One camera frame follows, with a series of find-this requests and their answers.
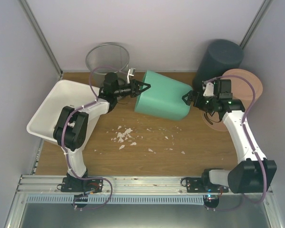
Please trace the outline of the green plastic bin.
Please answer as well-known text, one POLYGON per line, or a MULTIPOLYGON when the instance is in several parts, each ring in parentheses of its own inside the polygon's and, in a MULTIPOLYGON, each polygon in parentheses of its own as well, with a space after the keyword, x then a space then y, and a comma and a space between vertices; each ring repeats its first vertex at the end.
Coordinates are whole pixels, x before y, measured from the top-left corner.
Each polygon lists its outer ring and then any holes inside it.
POLYGON ((142 81, 151 87, 137 97, 136 113, 175 121, 188 115, 190 107, 182 97, 192 90, 190 85, 150 70, 146 71, 142 81))

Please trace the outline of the silver wire mesh bin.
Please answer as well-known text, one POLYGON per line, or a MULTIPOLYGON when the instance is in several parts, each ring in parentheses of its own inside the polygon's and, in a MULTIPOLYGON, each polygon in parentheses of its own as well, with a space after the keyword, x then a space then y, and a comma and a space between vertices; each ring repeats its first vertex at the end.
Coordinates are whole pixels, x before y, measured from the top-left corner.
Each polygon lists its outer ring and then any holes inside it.
POLYGON ((94 85, 102 87, 105 75, 114 72, 118 76, 118 83, 124 85, 129 69, 130 54, 126 48, 117 43, 105 43, 91 49, 85 64, 93 72, 94 85))

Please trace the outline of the dark grey plastic bin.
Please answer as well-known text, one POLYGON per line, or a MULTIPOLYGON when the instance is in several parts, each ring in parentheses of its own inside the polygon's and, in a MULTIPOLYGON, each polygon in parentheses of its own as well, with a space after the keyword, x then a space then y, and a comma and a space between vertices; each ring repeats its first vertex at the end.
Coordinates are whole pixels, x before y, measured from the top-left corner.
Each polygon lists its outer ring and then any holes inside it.
POLYGON ((221 76, 230 69, 238 68, 243 58, 244 51, 238 44, 225 39, 212 41, 192 81, 193 89, 201 91, 203 81, 221 76))

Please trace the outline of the salmon pink plastic bin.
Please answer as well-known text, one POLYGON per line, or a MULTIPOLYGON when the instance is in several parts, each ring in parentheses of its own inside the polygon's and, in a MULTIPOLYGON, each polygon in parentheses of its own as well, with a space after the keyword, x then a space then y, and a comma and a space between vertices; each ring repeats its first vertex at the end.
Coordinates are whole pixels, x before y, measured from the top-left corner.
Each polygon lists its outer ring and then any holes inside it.
MULTIPOLYGON (((254 88, 254 91, 256 93, 255 102, 258 100, 258 98, 261 96, 263 92, 263 85, 260 79, 253 73, 243 70, 243 69, 230 69, 226 71, 224 76, 234 75, 234 76, 240 76, 244 79, 246 79, 254 88)), ((242 101, 245 109, 249 107, 249 105, 252 102, 253 99, 253 93, 250 88, 250 86, 244 82, 242 79, 239 78, 233 78, 233 77, 226 77, 226 79, 230 79, 232 86, 231 91, 233 93, 234 99, 239 99, 242 101)), ((219 132, 226 132, 227 128, 223 124, 223 122, 219 122, 219 115, 217 113, 214 113, 213 116, 209 115, 208 113, 205 113, 201 111, 201 117, 204 123, 210 127, 211 129, 219 132)))

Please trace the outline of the white plastic tub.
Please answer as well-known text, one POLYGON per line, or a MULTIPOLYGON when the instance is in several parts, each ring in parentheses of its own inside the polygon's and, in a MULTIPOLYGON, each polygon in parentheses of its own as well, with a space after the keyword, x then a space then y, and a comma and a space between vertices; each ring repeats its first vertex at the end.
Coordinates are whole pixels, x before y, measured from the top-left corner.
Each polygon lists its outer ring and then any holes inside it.
POLYGON ((45 100, 27 125, 29 134, 57 145, 53 138, 54 128, 65 106, 77 108, 95 100, 89 85, 60 80, 51 89, 45 100))

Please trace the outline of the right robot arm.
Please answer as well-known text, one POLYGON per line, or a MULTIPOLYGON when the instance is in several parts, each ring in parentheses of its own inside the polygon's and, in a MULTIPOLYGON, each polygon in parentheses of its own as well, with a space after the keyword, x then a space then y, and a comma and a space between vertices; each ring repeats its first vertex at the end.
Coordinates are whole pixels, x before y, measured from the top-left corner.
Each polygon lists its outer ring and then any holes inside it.
POLYGON ((208 113, 218 113, 226 126, 237 153, 237 166, 231 170, 208 169, 203 173, 201 188, 212 192, 218 185, 228 187, 233 193, 266 194, 277 170, 274 160, 268 160, 250 130, 247 113, 242 102, 233 99, 231 80, 225 76, 204 82, 204 91, 189 91, 172 98, 181 99, 186 105, 208 113))

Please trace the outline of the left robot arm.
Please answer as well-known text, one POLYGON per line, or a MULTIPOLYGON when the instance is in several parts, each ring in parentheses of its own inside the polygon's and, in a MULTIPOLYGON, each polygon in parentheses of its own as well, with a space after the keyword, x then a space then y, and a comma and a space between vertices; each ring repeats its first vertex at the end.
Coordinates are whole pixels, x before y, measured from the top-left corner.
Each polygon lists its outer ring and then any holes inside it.
POLYGON ((87 168, 83 161, 82 150, 97 123, 97 118, 112 111, 119 97, 138 97, 151 88, 151 85, 130 79, 120 85, 118 75, 109 72, 104 76, 103 86, 98 94, 92 90, 95 100, 78 108, 65 106, 54 128, 53 138, 64 151, 68 175, 74 177, 72 187, 83 192, 88 188, 87 168))

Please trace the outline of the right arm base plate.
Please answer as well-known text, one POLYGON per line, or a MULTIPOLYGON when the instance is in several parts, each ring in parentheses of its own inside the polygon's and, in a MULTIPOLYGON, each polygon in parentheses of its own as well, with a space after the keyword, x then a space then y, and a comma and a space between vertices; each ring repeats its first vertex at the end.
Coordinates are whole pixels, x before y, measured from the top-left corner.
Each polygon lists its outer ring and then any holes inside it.
POLYGON ((228 193, 229 189, 221 185, 204 182, 201 177, 184 177, 180 180, 181 186, 185 187, 188 193, 228 193))

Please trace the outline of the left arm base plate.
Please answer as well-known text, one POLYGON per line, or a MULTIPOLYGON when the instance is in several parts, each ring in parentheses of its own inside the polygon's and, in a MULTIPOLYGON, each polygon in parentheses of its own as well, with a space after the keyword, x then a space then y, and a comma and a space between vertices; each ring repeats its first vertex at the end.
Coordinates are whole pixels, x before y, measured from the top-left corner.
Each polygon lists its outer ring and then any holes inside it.
POLYGON ((62 183, 57 185, 61 192, 81 192, 81 193, 98 193, 102 191, 102 180, 80 180, 72 176, 63 178, 62 183))

